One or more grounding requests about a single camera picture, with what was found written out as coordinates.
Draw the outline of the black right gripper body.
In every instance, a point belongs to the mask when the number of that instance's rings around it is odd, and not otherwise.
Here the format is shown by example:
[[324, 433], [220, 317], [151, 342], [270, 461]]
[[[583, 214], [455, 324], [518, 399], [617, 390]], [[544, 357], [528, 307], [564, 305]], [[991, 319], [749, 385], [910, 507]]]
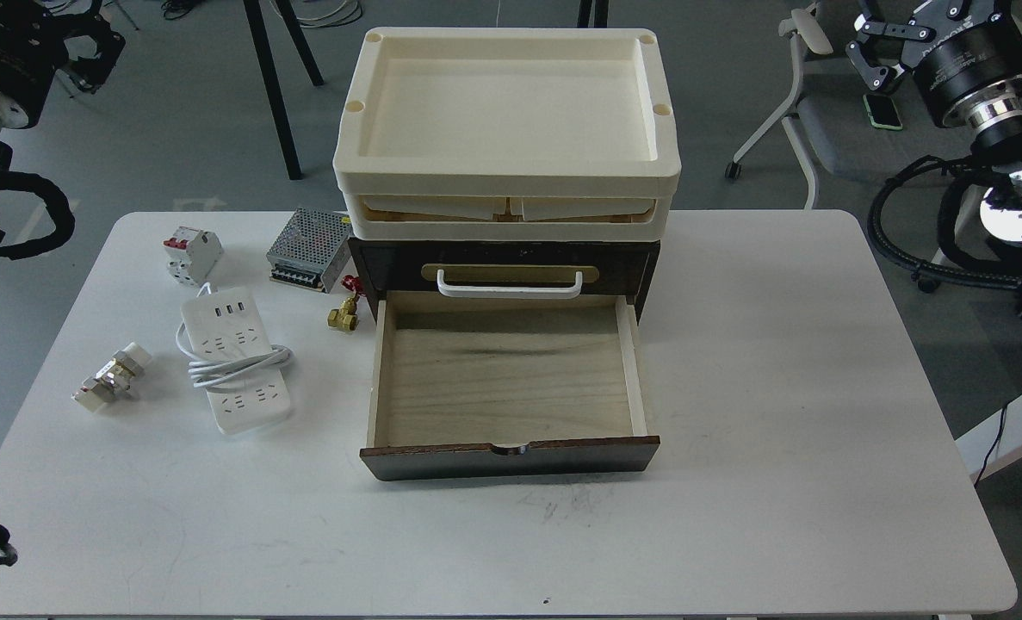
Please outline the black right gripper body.
[[940, 128], [1022, 130], [1022, 21], [1010, 1], [927, 1], [901, 62]]

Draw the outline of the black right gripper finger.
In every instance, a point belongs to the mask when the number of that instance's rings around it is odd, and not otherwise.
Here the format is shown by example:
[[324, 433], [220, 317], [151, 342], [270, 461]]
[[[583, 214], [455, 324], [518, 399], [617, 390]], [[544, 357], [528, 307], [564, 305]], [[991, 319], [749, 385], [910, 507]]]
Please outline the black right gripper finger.
[[908, 17], [908, 23], [889, 22], [880, 12], [861, 12], [854, 20], [856, 38], [846, 46], [845, 54], [872, 93], [892, 94], [905, 75], [911, 74], [912, 67], [901, 60], [901, 51], [893, 51], [892, 59], [882, 59], [879, 42], [898, 40], [903, 44], [904, 40], [911, 39], [915, 23], [915, 17]]

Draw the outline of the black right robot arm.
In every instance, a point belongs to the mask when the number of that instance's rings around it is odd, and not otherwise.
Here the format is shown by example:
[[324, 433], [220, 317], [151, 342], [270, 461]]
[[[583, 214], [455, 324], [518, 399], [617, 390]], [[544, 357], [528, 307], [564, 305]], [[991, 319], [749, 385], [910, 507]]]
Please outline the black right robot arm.
[[[1007, 1], [925, 1], [907, 23], [892, 22], [879, 4], [862, 1], [856, 36], [845, 54], [873, 93], [888, 94], [911, 76], [938, 128], [974, 134], [963, 158], [927, 154], [885, 181], [874, 197], [865, 234], [880, 254], [928, 289], [941, 282], [1022, 295], [1022, 23]], [[937, 213], [937, 245], [946, 263], [909, 254], [883, 228], [886, 200], [928, 171], [953, 176]], [[1010, 251], [979, 258], [957, 243], [964, 197], [982, 188], [978, 214]]]

